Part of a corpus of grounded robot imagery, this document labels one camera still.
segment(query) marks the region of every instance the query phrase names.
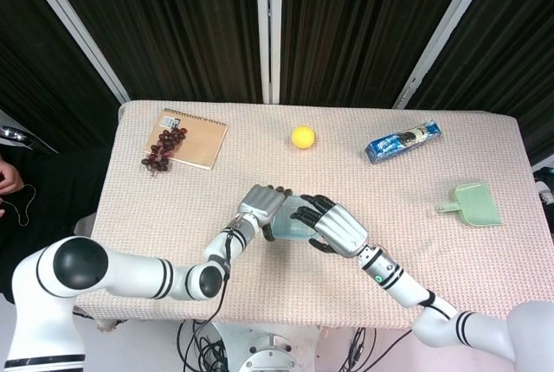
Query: green dustpan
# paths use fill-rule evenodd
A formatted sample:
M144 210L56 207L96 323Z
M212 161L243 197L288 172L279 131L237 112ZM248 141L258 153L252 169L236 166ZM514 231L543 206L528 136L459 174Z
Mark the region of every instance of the green dustpan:
M436 207L438 212L460 213L462 222L472 227L502 225L491 191L485 183L463 184L452 194L452 202Z

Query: floor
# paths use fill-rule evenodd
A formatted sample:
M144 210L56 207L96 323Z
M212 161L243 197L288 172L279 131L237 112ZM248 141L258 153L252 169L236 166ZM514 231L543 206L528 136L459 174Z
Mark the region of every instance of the floor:
M16 323L13 305L0 297L0 362L8 355ZM75 322L87 347L86 372L179 372L183 370L176 346L178 322L139 322L121 324L111 333L96 330L93 321L76 317ZM374 356L383 353L403 330L378 330ZM188 342L190 334L183 334ZM337 371L353 335L352 329L323 330L316 356L316 370ZM370 346L373 333L368 333ZM509 362L466 347L431 349L412 335L402 340L373 372L513 372Z

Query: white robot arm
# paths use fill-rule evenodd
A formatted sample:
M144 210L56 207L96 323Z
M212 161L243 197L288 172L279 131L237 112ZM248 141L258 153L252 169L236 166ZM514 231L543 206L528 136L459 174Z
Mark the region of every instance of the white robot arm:
M291 194L254 186L238 215L205 249L205 262L195 266L116 253L83 237L30 255L12 279L17 321L4 371L82 371L85 350L73 322L74 301L81 294L106 289L121 297L213 298L229 278L232 261L260 228L271 236L269 222Z
M340 204L325 196L302 198L317 211L300 207L291 218L313 228L327 242L310 240L319 251L358 259L396 302L423 311L412 326L428 346L464 344L513 362L518 372L548 370L554 364L554 304L530 302L517 306L507 320L471 311L458 312L415 281L381 247L367 244L368 231Z

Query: human hand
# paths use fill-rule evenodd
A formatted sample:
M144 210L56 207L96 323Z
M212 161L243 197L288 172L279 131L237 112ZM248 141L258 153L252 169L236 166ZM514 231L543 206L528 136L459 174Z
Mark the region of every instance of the human hand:
M23 189L23 180L17 169L0 160L0 196L9 195L21 189Z

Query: person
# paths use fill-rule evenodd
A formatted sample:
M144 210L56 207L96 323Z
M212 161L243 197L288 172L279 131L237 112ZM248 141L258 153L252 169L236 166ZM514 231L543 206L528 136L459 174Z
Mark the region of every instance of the person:
M110 154L40 155L0 144L0 292L8 301L17 265L73 235L77 221L96 211Z

